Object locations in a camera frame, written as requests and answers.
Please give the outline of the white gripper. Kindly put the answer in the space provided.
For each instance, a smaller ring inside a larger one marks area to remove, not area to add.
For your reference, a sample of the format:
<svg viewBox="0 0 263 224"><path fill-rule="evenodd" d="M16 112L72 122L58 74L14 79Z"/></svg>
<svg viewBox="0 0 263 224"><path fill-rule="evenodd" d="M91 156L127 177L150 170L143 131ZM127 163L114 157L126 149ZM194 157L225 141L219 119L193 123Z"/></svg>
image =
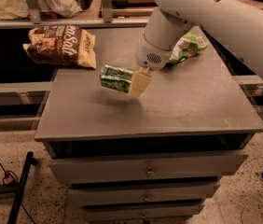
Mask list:
<svg viewBox="0 0 263 224"><path fill-rule="evenodd" d="M145 91L152 81L150 70L165 66L176 43L192 27L192 22L165 13L158 7L153 10L135 51L136 64L141 68L132 74L128 92L131 97L138 98Z"/></svg>

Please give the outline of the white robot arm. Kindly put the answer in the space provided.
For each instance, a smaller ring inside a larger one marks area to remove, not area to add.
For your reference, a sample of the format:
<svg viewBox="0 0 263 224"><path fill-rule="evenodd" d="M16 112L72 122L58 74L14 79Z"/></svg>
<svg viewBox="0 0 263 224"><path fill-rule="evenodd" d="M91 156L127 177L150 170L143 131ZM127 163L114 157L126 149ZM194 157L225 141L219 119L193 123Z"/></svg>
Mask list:
<svg viewBox="0 0 263 224"><path fill-rule="evenodd" d="M135 51L139 67L160 70L177 41L199 26L263 79L263 10L238 0L154 0Z"/></svg>

